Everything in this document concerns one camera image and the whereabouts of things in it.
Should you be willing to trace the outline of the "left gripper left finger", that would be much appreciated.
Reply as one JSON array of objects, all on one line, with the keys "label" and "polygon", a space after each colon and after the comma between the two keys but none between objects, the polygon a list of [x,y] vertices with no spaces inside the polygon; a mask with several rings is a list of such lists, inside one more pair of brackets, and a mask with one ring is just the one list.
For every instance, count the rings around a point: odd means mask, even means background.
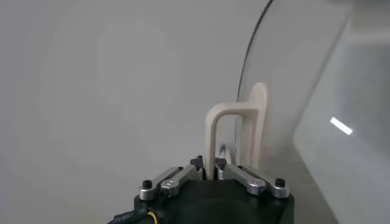
[{"label": "left gripper left finger", "polygon": [[189,180],[203,179],[203,156],[198,155],[190,160],[185,167],[170,167],[151,180],[144,180],[140,186],[139,198],[151,201],[157,198],[159,192],[165,192],[169,197],[180,192],[180,188]]}]

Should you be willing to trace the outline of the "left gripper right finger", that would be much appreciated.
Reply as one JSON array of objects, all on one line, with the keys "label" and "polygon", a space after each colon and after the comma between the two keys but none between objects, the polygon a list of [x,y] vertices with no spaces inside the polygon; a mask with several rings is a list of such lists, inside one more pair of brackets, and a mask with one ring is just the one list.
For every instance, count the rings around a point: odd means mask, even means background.
[{"label": "left gripper right finger", "polygon": [[225,144],[221,144],[219,156],[215,158],[218,180],[235,180],[249,194],[256,196],[269,192],[274,198],[289,197],[289,186],[284,178],[272,178],[250,166],[236,166],[232,163],[232,152]]}]

